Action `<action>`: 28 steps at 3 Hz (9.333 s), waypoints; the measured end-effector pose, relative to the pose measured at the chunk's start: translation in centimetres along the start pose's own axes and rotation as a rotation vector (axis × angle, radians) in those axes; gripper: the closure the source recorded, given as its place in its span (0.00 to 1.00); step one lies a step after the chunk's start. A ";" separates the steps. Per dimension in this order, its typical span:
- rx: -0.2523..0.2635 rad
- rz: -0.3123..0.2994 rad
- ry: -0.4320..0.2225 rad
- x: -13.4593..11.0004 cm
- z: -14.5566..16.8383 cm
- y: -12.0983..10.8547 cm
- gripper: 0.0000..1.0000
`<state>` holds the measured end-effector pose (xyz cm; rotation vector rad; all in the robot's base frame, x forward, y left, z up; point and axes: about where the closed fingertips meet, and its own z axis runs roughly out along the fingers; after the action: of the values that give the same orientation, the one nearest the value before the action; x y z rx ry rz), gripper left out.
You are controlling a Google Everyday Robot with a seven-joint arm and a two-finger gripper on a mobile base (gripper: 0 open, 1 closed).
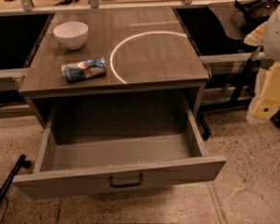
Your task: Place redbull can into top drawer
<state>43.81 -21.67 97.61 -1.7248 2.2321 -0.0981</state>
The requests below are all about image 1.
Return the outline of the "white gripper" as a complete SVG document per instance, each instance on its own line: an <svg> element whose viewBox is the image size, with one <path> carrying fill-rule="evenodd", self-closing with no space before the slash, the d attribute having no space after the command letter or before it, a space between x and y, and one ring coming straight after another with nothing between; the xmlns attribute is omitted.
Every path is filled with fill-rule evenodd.
<svg viewBox="0 0 280 224"><path fill-rule="evenodd" d="M252 125L264 123L280 110L280 62L274 62L269 69L260 68L256 76L246 121Z"/></svg>

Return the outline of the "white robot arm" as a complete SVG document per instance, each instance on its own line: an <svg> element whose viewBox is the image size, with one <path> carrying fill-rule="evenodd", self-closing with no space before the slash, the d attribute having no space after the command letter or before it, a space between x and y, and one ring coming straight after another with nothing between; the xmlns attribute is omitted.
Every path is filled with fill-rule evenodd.
<svg viewBox="0 0 280 224"><path fill-rule="evenodd" d="M274 60L268 70L260 68L255 96L246 114L246 120L257 125L280 110L280 5L266 22L245 37L244 42L250 46L262 45L265 56Z"/></svg>

